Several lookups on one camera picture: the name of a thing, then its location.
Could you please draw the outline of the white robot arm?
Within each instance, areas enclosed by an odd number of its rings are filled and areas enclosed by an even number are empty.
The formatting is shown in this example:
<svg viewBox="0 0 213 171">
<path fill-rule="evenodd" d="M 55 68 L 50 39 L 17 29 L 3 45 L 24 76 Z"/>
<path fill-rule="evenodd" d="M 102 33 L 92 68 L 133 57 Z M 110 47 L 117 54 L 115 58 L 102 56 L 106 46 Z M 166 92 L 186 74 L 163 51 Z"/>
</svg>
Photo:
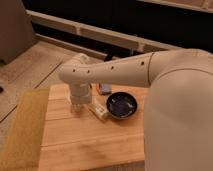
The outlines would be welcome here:
<svg viewBox="0 0 213 171">
<path fill-rule="evenodd" d="M 91 99 L 91 83 L 146 87 L 146 171 L 213 171 L 213 54 L 200 49 L 151 52 L 91 64 L 78 54 L 59 77 L 71 101 Z"/>
</svg>

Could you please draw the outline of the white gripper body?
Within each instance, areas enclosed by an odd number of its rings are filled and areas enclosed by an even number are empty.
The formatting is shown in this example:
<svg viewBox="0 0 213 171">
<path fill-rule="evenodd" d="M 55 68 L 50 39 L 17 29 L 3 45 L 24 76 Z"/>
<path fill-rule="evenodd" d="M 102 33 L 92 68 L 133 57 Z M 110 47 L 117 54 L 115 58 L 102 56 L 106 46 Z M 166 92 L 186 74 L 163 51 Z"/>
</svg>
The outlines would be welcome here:
<svg viewBox="0 0 213 171">
<path fill-rule="evenodd" d="M 70 100 L 73 104 L 88 104 L 91 102 L 91 88 L 89 84 L 70 85 Z"/>
</svg>

